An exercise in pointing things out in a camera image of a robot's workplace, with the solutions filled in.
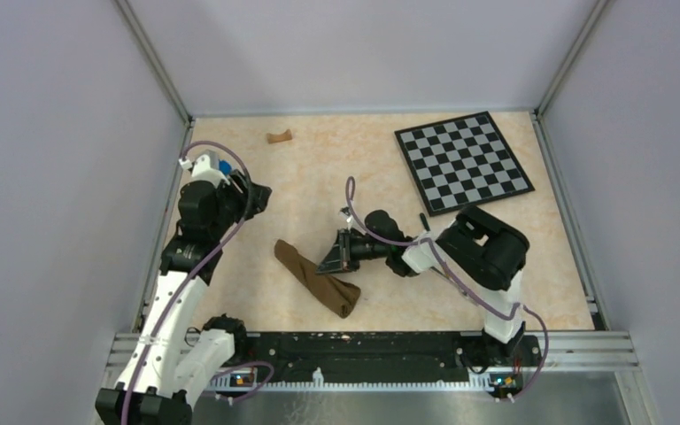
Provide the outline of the brown fabric napkin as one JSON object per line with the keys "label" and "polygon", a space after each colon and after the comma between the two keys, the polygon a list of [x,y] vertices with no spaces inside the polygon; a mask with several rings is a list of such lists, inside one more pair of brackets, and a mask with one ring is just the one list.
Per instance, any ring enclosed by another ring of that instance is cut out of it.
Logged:
{"label": "brown fabric napkin", "polygon": [[361,288],[333,275],[317,274],[317,265],[282,239],[274,244],[274,256],[321,304],[339,318],[346,319],[353,312],[361,296]]}

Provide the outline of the green wooden handled knife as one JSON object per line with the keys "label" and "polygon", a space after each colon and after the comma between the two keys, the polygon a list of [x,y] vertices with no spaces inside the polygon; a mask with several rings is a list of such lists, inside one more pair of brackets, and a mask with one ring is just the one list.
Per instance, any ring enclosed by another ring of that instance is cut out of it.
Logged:
{"label": "green wooden handled knife", "polygon": [[421,213],[419,214],[419,217],[420,217],[421,224],[422,224],[422,226],[424,227],[424,229],[425,229],[426,231],[431,231],[431,227],[430,227],[430,225],[429,225],[429,222],[428,222],[428,219],[427,219],[427,217],[426,217],[426,214],[423,213],[423,212],[421,212]]}

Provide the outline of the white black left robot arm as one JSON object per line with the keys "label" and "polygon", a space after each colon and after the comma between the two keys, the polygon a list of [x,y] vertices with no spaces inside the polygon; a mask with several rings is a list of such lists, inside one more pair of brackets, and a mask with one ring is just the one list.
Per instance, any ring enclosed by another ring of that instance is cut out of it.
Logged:
{"label": "white black left robot arm", "polygon": [[115,384],[97,393],[103,424],[190,424],[218,370],[248,355],[246,339],[223,328],[202,331],[188,353],[182,350],[226,244],[265,211],[272,190],[213,150],[183,157],[180,165],[190,180],[180,189],[175,233],[161,252],[150,310],[130,359]]}

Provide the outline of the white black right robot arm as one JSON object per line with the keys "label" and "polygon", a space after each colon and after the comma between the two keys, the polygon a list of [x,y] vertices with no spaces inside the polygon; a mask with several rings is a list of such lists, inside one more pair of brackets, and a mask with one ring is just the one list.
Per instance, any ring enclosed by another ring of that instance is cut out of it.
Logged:
{"label": "white black right robot arm", "polygon": [[363,221],[350,206],[317,274],[352,273],[363,260],[384,259],[393,273],[414,277],[437,270],[485,311],[486,358],[506,365],[520,351],[524,333],[519,298],[529,240],[516,228],[477,206],[466,206],[441,232],[407,236],[384,210]]}

